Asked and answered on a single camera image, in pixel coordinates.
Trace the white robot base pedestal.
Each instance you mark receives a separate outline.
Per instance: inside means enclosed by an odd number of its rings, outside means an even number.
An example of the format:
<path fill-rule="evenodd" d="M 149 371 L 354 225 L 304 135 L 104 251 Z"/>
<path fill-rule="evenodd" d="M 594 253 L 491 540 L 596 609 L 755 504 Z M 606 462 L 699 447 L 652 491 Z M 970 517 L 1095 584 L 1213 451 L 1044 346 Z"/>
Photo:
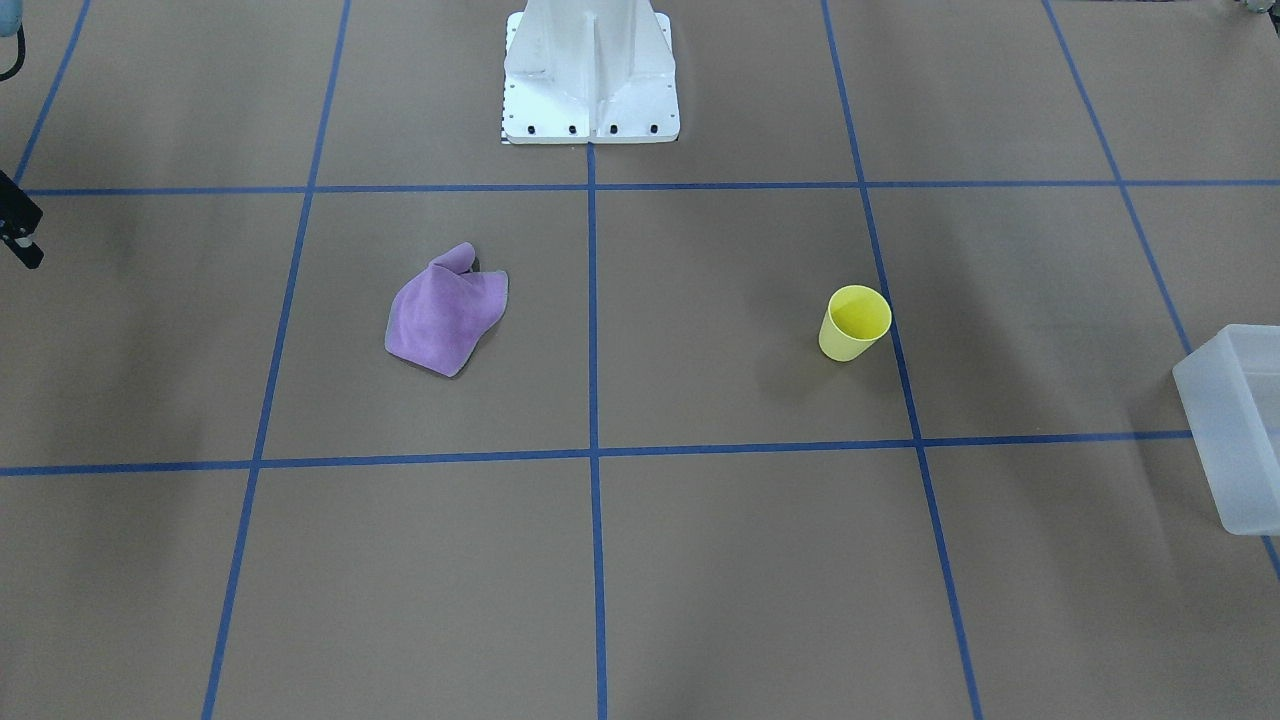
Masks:
<path fill-rule="evenodd" d="M 529 1 L 504 40 L 503 142 L 678 140 L 672 24 L 652 3 Z"/>

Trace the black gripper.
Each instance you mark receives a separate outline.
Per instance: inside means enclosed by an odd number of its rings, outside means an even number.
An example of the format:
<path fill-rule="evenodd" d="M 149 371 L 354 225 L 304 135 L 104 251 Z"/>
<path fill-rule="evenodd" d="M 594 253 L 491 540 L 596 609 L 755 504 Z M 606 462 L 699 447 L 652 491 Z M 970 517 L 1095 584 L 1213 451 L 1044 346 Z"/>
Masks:
<path fill-rule="evenodd" d="M 27 269 L 37 269 L 44 250 L 31 238 L 44 219 L 44 210 L 1 170 L 1 236 Z"/>

